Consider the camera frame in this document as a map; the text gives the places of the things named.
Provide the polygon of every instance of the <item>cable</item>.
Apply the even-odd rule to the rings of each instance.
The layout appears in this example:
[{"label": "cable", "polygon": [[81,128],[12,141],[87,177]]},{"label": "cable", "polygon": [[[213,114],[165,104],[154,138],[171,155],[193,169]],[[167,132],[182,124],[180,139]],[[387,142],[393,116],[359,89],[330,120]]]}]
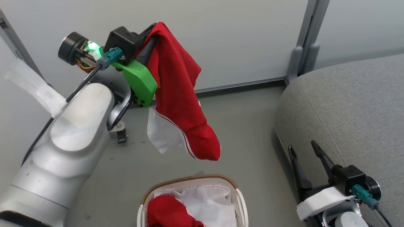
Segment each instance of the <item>cable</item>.
[{"label": "cable", "polygon": [[[93,69],[85,78],[84,80],[80,83],[80,85],[74,90],[74,92],[66,99],[66,102],[69,103],[76,95],[81,91],[81,89],[91,80],[91,78],[101,69],[102,65],[97,65],[95,69]],[[38,143],[38,141],[41,139],[41,137],[44,135],[46,130],[49,128],[51,123],[53,122],[54,118],[50,118],[44,128],[41,130],[39,135],[35,138],[34,142],[31,144],[29,149],[27,150],[27,153],[25,153],[23,162],[21,163],[21,166],[24,165],[25,161],[28,159],[29,155],[31,154],[32,150],[34,149],[35,145]]]},{"label": "cable", "polygon": [[46,125],[44,126],[44,128],[42,129],[42,131],[39,133],[39,135],[35,138],[34,142],[31,144],[31,146],[29,147],[27,153],[25,153],[24,159],[23,159],[23,163],[21,163],[21,166],[24,165],[24,162],[27,160],[28,156],[31,154],[32,150],[34,149],[35,145],[38,143],[39,139],[41,139],[41,137],[43,136],[43,134],[46,132],[46,130],[49,128],[49,126],[51,125],[53,121],[53,118],[50,118],[48,120],[48,122],[46,123]]},{"label": "cable", "polygon": [[80,68],[82,68],[82,69],[91,69],[92,68],[92,67],[83,66],[77,58],[76,58],[76,61],[77,61],[77,64],[79,64]]},{"label": "cable", "polygon": [[102,65],[97,65],[95,69],[91,70],[91,72],[84,78],[74,92],[66,99],[67,103],[69,103],[77,95],[77,93],[81,91],[81,89],[91,80],[91,78],[101,69],[101,67]]},{"label": "cable", "polygon": [[387,217],[386,217],[386,216],[383,214],[383,212],[379,209],[379,206],[378,206],[378,205],[375,205],[375,209],[377,210],[377,212],[379,212],[380,216],[384,219],[384,221],[387,223],[387,225],[388,225],[389,227],[393,227],[393,226],[390,224],[389,220],[387,220]]},{"label": "cable", "polygon": [[84,71],[84,72],[86,72],[86,73],[89,73],[90,71],[91,71],[91,67],[90,68],[88,68],[88,69],[84,69],[84,68],[82,68],[81,66],[80,66],[80,64],[79,63],[76,63],[77,64],[77,66],[82,70],[82,71]]}]

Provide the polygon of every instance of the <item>metal frame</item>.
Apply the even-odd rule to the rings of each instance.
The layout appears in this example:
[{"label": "metal frame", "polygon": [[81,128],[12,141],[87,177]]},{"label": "metal frame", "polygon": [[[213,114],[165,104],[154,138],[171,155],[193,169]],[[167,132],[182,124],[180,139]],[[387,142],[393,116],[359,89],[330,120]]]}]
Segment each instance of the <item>metal frame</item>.
[{"label": "metal frame", "polygon": [[7,46],[11,49],[13,54],[23,60],[29,67],[31,67],[39,76],[44,79],[35,62],[32,60],[29,55],[27,49],[25,49],[23,43],[18,38],[17,33],[15,33],[13,27],[10,22],[7,20],[6,15],[4,15],[3,11],[0,9],[0,36],[4,39]]},{"label": "metal frame", "polygon": [[285,82],[289,85],[299,75],[314,69],[320,44],[315,43],[330,0],[308,0],[302,28],[290,57]]}]

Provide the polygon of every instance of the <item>white stripe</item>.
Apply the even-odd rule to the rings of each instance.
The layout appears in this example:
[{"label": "white stripe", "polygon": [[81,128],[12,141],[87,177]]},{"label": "white stripe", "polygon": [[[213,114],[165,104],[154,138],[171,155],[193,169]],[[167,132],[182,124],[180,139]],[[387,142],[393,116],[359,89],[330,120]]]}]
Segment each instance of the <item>white stripe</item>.
[{"label": "white stripe", "polygon": [[191,146],[189,145],[187,135],[184,133],[184,131],[182,131],[182,129],[181,129],[180,127],[178,127],[178,125],[176,125],[176,124],[175,124],[172,120],[170,120],[168,117],[166,117],[166,116],[162,115],[161,113],[157,112],[156,109],[155,109],[154,111],[157,113],[157,115],[159,115],[159,116],[162,117],[163,119],[166,119],[167,121],[171,122],[173,125],[175,125],[177,128],[179,128],[179,129],[181,130],[181,132],[182,132],[182,134],[183,134],[183,140],[184,140],[184,138],[185,138],[185,141],[184,141],[184,143],[186,143],[185,149],[187,149],[187,147],[188,147],[187,151],[189,151],[189,152],[191,153],[191,156],[192,156],[192,157],[196,158],[194,152],[192,151]]}]

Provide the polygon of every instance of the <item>red cloth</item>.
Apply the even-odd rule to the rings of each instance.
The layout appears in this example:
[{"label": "red cloth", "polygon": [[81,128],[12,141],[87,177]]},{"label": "red cloth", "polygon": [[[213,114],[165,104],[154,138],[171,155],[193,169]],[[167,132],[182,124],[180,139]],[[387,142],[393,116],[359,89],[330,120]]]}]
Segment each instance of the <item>red cloth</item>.
[{"label": "red cloth", "polygon": [[185,148],[191,156],[218,160],[219,140],[207,125],[194,92],[201,68],[164,23],[155,25],[145,43],[151,36],[157,41],[147,68],[158,84],[156,112],[182,130]]},{"label": "red cloth", "polygon": [[150,227],[205,227],[188,214],[184,204],[170,195],[160,195],[149,202],[147,224]]}]

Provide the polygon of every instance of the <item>black cable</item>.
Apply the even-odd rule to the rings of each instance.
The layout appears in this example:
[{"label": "black cable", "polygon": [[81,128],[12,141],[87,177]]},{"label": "black cable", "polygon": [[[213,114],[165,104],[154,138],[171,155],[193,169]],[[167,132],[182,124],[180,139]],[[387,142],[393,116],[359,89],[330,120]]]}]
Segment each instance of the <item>black cable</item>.
[{"label": "black cable", "polygon": [[50,118],[49,121],[46,123],[46,125],[44,126],[44,128],[42,129],[42,131],[39,133],[39,135],[35,138],[34,142],[31,144],[31,146],[29,147],[27,153],[25,153],[24,159],[23,159],[23,163],[21,163],[21,166],[24,165],[24,162],[27,160],[28,156],[31,154],[32,150],[34,149],[36,143],[39,141],[39,139],[41,139],[41,137],[44,135],[44,133],[46,132],[46,130],[48,129],[48,127],[51,125],[53,121],[53,118]]},{"label": "black cable", "polygon": [[84,78],[80,85],[74,90],[74,92],[66,99],[69,103],[76,95],[81,91],[81,89],[91,80],[91,78],[101,69],[102,65],[97,65],[95,69],[91,70],[89,74]]},{"label": "black cable", "polygon": [[[95,69],[93,69],[87,76],[84,78],[84,80],[80,83],[80,85],[74,90],[74,92],[66,99],[66,103],[69,103],[76,95],[81,91],[81,89],[93,78],[93,76],[101,69],[102,65],[97,65]],[[42,131],[39,133],[39,135],[35,138],[34,142],[31,144],[29,149],[27,150],[27,153],[25,153],[23,162],[21,163],[21,166],[24,165],[25,161],[31,154],[32,150],[34,149],[35,145],[38,143],[38,141],[41,139],[41,137],[44,135],[46,130],[49,128],[51,123],[53,122],[54,118],[50,118],[49,121],[46,123]]]},{"label": "black cable", "polygon": [[383,212],[379,209],[379,206],[378,205],[375,205],[375,208],[376,208],[376,210],[377,210],[377,212],[379,212],[379,214],[380,214],[380,216],[384,219],[384,221],[387,223],[387,225],[389,226],[389,227],[393,227],[391,224],[390,224],[390,222],[389,222],[389,220],[387,220],[387,217],[383,214]]}]

